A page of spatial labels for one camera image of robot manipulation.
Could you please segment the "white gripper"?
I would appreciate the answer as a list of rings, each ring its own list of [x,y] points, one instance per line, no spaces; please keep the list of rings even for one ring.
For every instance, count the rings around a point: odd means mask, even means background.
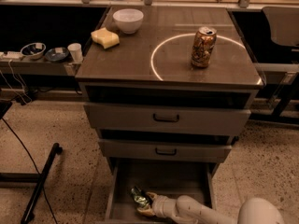
[[[178,216],[177,200],[168,198],[167,196],[158,195],[154,192],[147,192],[152,200],[151,208],[137,208],[137,212],[145,217],[175,218]]]

